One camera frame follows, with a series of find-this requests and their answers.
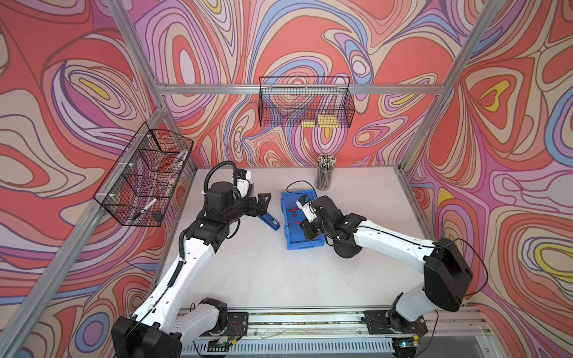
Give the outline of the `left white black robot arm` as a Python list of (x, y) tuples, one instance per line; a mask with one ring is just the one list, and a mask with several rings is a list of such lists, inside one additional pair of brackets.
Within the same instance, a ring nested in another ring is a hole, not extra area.
[(194, 310), (179, 310), (201, 270), (221, 244), (231, 237), (230, 227), (243, 216), (267, 213), (271, 194), (252, 195), (248, 181), (216, 182), (204, 191), (204, 206), (182, 231), (178, 256), (154, 291), (131, 317), (119, 317), (111, 328), (115, 357), (179, 357), (183, 348), (209, 331), (225, 331), (228, 306), (205, 298)]

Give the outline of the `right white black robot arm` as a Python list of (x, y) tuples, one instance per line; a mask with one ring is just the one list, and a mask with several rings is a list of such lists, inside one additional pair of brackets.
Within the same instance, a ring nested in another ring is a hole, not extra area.
[(472, 270), (451, 240), (410, 237), (377, 225), (356, 213), (345, 215), (328, 196), (311, 200), (302, 195), (297, 203), (305, 218), (300, 223), (306, 240), (323, 235), (341, 258), (350, 259), (363, 249), (393, 257), (423, 275), (423, 281), (399, 294), (380, 319), (370, 325), (404, 334), (415, 328), (426, 313), (434, 310), (457, 312), (465, 301)]

